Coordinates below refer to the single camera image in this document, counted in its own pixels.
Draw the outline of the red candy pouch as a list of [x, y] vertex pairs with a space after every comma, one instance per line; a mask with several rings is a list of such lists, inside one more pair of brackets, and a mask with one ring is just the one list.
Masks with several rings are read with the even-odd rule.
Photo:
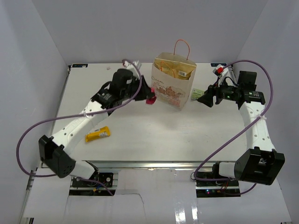
[[151, 93], [148, 95], [148, 98], [146, 99], [146, 104], [148, 105], [152, 105], [155, 103], [157, 97], [155, 94], [155, 90], [153, 88], [151, 88]]

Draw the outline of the light green snack pouch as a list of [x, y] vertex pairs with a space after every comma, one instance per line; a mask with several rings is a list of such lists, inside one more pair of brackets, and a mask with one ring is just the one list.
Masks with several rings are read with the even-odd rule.
[[204, 95], [204, 91], [193, 88], [191, 92], [191, 100], [198, 100]]

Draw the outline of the cream paper gift bag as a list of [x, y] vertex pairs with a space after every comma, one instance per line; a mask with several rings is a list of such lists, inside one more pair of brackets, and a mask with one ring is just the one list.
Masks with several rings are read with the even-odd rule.
[[[187, 62], [193, 63], [193, 61], [189, 59], [189, 55], [178, 55], [175, 50], [172, 53], [162, 52], [156, 58], [178, 59], [179, 61], [186, 60]], [[157, 99], [181, 110], [190, 96], [195, 72], [196, 69], [191, 73], [189, 80], [180, 80], [161, 72], [153, 63], [151, 69], [151, 87], [155, 90]]]

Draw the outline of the brown potato chips bag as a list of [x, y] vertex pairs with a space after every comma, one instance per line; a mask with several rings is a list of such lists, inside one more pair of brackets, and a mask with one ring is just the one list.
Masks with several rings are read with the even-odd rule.
[[180, 80], [189, 80], [191, 73], [196, 69], [197, 65], [192, 62], [179, 61], [178, 59], [160, 59], [154, 60], [154, 66], [161, 72]]

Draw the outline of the yellow snack bar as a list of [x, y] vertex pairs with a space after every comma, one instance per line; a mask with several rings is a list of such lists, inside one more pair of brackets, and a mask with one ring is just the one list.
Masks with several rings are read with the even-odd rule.
[[109, 137], [111, 135], [110, 130], [107, 126], [95, 130], [94, 132], [88, 133], [85, 136], [86, 142], [91, 142], [93, 140]]

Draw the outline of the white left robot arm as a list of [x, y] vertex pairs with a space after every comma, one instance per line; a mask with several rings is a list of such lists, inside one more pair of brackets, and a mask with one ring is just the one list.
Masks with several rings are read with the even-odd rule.
[[50, 137], [43, 135], [39, 139], [41, 161], [59, 178], [72, 175], [81, 177], [88, 186], [96, 185], [99, 180], [96, 168], [87, 161], [74, 160], [71, 154], [84, 135], [129, 99], [150, 103], [155, 94], [143, 77], [136, 77], [128, 69], [118, 69], [113, 79], [91, 97], [78, 118]]

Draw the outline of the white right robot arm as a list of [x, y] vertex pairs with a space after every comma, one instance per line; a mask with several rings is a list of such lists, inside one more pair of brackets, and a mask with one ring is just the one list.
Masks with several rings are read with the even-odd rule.
[[271, 142], [265, 111], [264, 95], [256, 91], [257, 73], [240, 71], [236, 84], [228, 85], [224, 77], [220, 84], [208, 87], [197, 101], [212, 107], [222, 100], [234, 101], [246, 128], [246, 152], [235, 162], [219, 161], [213, 165], [211, 181], [222, 186], [229, 179], [272, 185], [283, 164], [285, 156], [276, 151]]

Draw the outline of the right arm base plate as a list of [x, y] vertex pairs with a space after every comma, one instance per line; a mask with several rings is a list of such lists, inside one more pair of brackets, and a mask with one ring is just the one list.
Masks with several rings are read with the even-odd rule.
[[[196, 177], [200, 179], [223, 179], [219, 175], [219, 165], [216, 163], [212, 167], [201, 168]], [[231, 181], [200, 181], [194, 178], [191, 173], [191, 180], [195, 181], [197, 198], [219, 198], [219, 197], [239, 197], [240, 188], [237, 180]]]

